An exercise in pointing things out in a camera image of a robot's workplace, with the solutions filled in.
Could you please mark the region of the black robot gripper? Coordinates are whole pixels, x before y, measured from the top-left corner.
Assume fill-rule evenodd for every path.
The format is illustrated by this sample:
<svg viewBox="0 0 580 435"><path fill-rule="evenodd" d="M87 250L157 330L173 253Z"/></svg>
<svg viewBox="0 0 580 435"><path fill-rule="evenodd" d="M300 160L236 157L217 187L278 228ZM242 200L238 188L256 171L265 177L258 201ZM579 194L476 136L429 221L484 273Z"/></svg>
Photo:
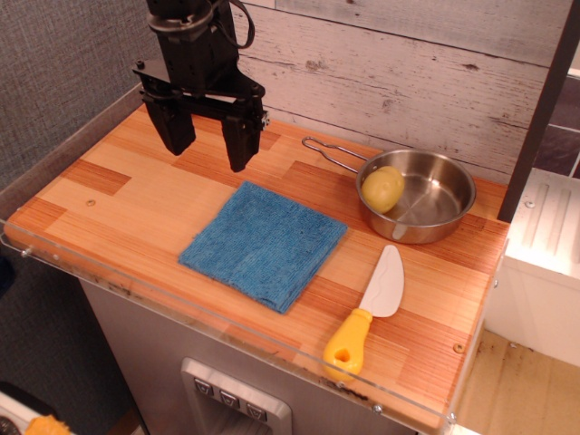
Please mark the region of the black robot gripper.
<svg viewBox="0 0 580 435"><path fill-rule="evenodd" d="M238 68L239 52L254 42L256 28L240 1L149 1L147 23L160 60L138 61L150 120L166 149L180 156L196 139L188 111L223 111L221 122L233 172L259 152L262 98L266 90Z"/></svg>

